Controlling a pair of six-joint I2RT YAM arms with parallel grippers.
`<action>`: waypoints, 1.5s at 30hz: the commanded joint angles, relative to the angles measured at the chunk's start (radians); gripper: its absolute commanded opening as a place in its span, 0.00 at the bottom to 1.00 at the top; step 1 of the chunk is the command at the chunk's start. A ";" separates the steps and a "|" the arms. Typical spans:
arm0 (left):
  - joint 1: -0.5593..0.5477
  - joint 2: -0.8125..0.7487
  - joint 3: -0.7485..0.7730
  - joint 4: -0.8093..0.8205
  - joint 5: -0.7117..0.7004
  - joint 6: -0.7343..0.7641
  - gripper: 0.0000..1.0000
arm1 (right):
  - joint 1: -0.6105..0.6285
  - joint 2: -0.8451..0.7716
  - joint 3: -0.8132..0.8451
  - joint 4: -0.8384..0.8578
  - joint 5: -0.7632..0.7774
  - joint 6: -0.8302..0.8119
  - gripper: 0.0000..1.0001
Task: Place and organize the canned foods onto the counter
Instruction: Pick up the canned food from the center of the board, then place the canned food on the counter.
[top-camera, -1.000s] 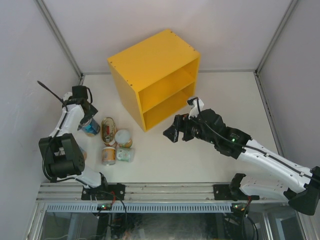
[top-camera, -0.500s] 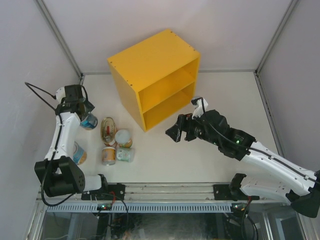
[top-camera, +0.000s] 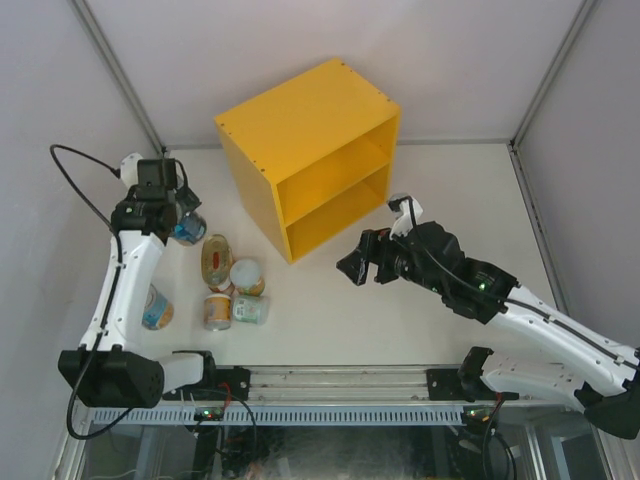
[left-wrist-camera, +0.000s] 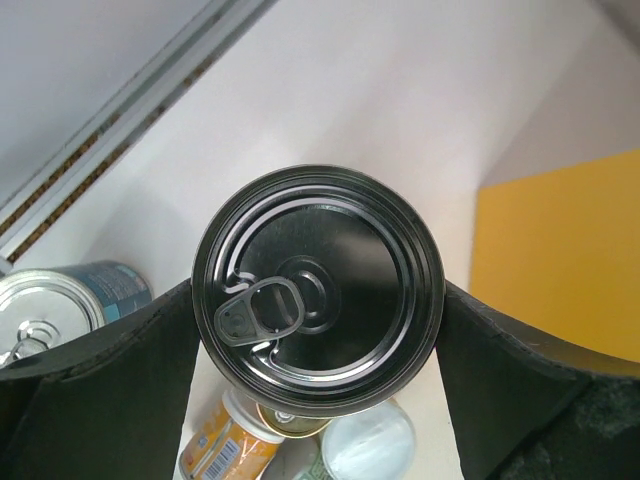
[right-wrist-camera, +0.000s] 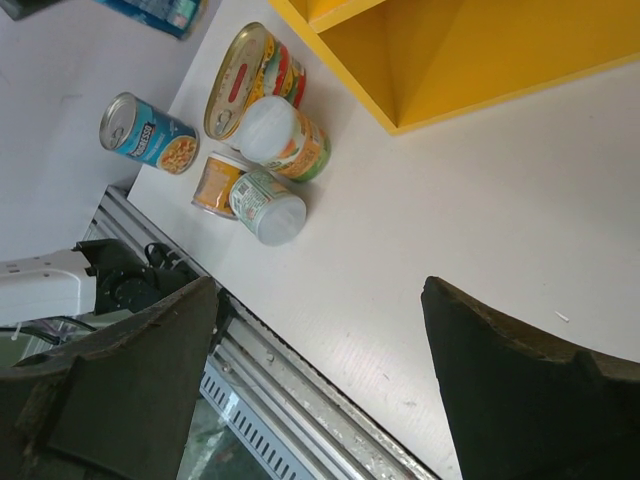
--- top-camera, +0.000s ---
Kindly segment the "blue soup can with noodles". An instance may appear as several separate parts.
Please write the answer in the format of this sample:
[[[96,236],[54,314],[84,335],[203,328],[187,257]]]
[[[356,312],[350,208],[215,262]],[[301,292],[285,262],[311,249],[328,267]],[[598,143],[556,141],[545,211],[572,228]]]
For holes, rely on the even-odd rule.
[[[149,287],[142,317],[147,330],[161,330],[169,325],[174,315],[173,304],[154,286]]]

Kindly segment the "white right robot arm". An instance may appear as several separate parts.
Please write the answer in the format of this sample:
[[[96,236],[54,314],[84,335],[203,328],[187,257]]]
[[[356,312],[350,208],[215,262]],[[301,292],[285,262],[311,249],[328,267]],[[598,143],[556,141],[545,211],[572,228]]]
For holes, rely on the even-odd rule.
[[[499,267],[464,254],[455,235],[436,222],[404,235],[365,230],[336,267],[354,284],[402,278],[440,296],[455,314],[530,340],[550,355],[548,364],[519,362],[474,347],[458,372],[461,391],[531,395],[562,403],[600,430],[633,440],[639,434],[639,351],[602,336],[550,307]]]

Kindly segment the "orange can with white lid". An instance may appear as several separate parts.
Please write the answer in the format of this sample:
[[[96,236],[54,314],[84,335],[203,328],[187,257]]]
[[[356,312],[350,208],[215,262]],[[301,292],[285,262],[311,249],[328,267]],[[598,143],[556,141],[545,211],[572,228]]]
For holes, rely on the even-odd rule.
[[[250,258],[234,262],[230,270],[230,280],[239,295],[260,296],[265,289],[261,266]]]

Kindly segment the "green label can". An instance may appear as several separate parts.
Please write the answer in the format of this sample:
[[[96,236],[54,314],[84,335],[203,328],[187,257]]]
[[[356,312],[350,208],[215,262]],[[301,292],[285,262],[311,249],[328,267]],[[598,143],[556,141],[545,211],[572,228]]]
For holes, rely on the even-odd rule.
[[[269,305],[268,297],[238,295],[232,302],[232,320],[253,325],[263,325],[268,317]]]

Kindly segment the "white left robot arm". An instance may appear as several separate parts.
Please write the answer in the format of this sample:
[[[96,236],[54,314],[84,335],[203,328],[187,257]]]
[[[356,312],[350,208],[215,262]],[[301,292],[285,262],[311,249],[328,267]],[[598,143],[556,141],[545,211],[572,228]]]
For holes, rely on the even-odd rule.
[[[79,346],[58,360],[72,397],[88,407],[150,409],[174,390],[206,400],[219,387],[208,351],[178,350],[157,359],[142,352],[147,295],[177,224],[178,188],[188,180],[175,159],[142,159],[136,169],[136,184],[107,222],[111,250],[93,318]]]

